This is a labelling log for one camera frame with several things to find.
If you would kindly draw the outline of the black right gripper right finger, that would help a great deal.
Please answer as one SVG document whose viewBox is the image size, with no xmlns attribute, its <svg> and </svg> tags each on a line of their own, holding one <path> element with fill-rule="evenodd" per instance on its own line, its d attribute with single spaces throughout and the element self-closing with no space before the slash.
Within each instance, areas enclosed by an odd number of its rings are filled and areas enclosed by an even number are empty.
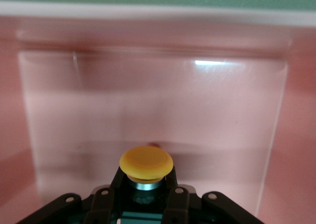
<svg viewBox="0 0 316 224">
<path fill-rule="evenodd" d="M 261 224 L 262 221 L 221 192 L 202 197 L 177 182 L 176 169 L 166 175 L 168 191 L 163 224 Z"/>
</svg>

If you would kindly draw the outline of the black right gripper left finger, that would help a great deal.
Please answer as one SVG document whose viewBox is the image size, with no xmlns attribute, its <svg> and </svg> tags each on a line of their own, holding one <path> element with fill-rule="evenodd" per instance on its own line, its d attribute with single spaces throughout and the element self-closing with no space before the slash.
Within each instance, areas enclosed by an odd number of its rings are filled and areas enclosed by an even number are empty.
<svg viewBox="0 0 316 224">
<path fill-rule="evenodd" d="M 110 185 L 96 188 L 87 198 L 66 193 L 20 220 L 20 224 L 110 224 L 114 217 L 116 191 L 125 174 L 118 168 Z"/>
</svg>

